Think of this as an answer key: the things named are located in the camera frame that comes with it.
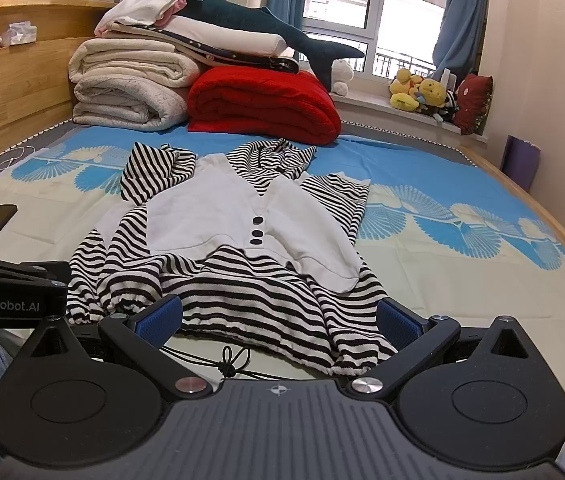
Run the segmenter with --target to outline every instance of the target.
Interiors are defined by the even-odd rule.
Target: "balcony railing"
[[[373,75],[393,79],[401,68],[408,68],[412,74],[427,77],[436,70],[435,65],[417,57],[391,51],[386,52],[387,54],[376,52],[376,57],[373,60]]]
[[[360,43],[358,48],[364,50],[362,48],[363,46],[365,46],[365,49],[367,48],[367,44],[365,43]],[[366,57],[361,57],[359,59],[345,59],[345,61],[348,62],[356,72],[362,72],[365,67],[365,59]],[[307,61],[307,58],[301,53],[300,60]],[[396,77],[396,74],[401,68],[408,68],[412,74],[418,74],[422,77],[427,77],[436,70],[435,65],[418,59],[417,57],[381,48],[376,51],[376,56],[373,60],[373,75],[379,75],[392,80]]]

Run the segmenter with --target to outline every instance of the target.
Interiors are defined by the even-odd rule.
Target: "red folded comforter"
[[[315,76],[220,66],[205,72],[187,101],[189,131],[263,134],[306,144],[338,137],[340,117]]]

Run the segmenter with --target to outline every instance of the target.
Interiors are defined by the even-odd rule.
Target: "drawstring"
[[[245,350],[246,350],[245,363],[241,365],[239,368],[236,368],[234,366],[234,363],[238,360],[242,352],[244,352]],[[248,347],[241,348],[238,354],[236,355],[236,357],[233,357],[231,346],[226,346],[225,348],[222,349],[222,361],[220,362],[212,361],[211,359],[200,357],[194,354],[188,354],[187,352],[176,350],[175,348],[171,348],[169,346],[163,346],[162,351],[165,352],[166,354],[172,355],[173,357],[181,361],[184,361],[186,363],[191,363],[192,365],[218,368],[218,371],[226,379],[234,377],[237,374],[241,374],[247,377],[251,377],[253,379],[260,379],[260,380],[276,380],[276,381],[294,380],[287,377],[278,377],[276,375],[266,374],[263,372],[252,372],[246,370],[246,366],[249,364],[249,361],[251,359],[251,350]]]
[[[242,355],[242,352],[246,350],[246,360],[242,366],[239,368],[234,367],[234,363],[238,361],[238,358]],[[248,347],[243,347],[240,349],[240,352],[233,357],[233,352],[231,351],[231,346],[227,345],[225,348],[222,349],[222,361],[218,363],[218,371],[222,374],[222,376],[226,379],[230,379],[234,377],[237,373],[244,370],[246,366],[249,364],[251,360],[251,349]]]

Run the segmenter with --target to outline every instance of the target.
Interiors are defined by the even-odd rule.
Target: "yellow plush toy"
[[[413,112],[420,105],[418,101],[409,94],[405,94],[405,92],[393,94],[389,100],[389,104],[398,110],[405,110],[406,112]]]
[[[389,85],[390,94],[409,94],[409,90],[420,83],[423,78],[419,75],[412,75],[408,68],[401,68],[396,73],[396,78]]]
[[[445,87],[434,79],[423,79],[422,83],[409,94],[418,100],[418,92],[425,98],[423,104],[427,106],[435,106],[441,108],[445,105],[447,99],[447,90]]]

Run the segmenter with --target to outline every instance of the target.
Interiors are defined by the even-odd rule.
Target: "stuffed animal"
[[[423,80],[422,76],[413,74],[408,68],[401,68],[396,73],[396,78],[389,85],[390,94],[400,94],[401,92],[409,94],[409,91]]]
[[[418,112],[432,116],[439,123],[451,121],[458,110],[453,92],[434,79],[424,79],[409,95],[420,103]]]
[[[418,99],[418,94],[421,94],[425,99],[425,105],[437,108],[445,106],[445,100],[447,99],[447,90],[434,79],[423,79],[418,87],[410,91],[409,94],[418,101],[421,101]]]
[[[234,30],[278,34],[287,46],[307,56],[314,74],[327,91],[332,89],[331,72],[335,59],[365,57],[365,54],[353,46],[310,38],[303,31],[276,18],[267,7],[249,9],[227,0],[186,2],[186,6],[178,10],[179,16]]]
[[[344,59],[336,59],[331,66],[331,91],[345,97],[349,93],[347,83],[354,78],[354,69]]]
[[[418,101],[416,101],[411,95],[405,94],[405,92],[393,94],[389,100],[389,104],[398,110],[404,110],[406,112],[413,112],[420,106]]]

